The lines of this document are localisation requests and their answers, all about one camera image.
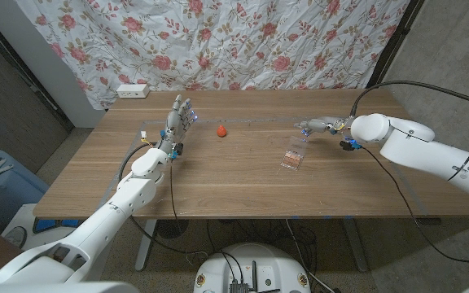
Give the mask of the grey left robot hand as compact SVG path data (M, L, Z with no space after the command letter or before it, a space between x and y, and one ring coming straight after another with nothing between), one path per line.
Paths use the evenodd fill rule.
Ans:
M170 159L181 155L186 132L197 118L198 116L192 110L191 100L189 98L183 100L179 94L168 114L158 148L164 151Z

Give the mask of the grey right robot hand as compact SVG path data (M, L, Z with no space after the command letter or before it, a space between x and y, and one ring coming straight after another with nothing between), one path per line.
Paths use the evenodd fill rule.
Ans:
M294 124L295 128L301 129L301 132L305 136L310 136L313 133L325 133L330 134L343 133L350 130L351 125L354 121L353 116L349 117L332 117L323 116L320 118L314 118L311 120L304 120Z

